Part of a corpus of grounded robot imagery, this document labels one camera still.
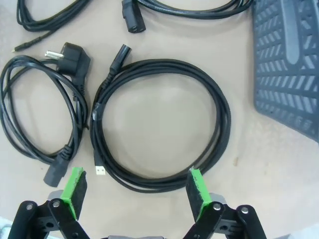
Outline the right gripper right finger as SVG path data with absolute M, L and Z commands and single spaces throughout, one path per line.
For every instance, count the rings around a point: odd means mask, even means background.
M 194 218 L 185 239 L 210 239 L 214 233 L 227 239 L 266 238 L 255 209 L 250 205 L 232 209 L 226 203 L 214 201 L 200 170 L 189 170 L 185 188 Z

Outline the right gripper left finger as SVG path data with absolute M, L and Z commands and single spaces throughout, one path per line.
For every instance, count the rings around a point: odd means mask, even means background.
M 74 167 L 59 198 L 38 205 L 23 201 L 13 220 L 10 239 L 46 239 L 50 232 L 59 231 L 65 239 L 88 239 L 78 223 L 87 191 L 86 171 Z

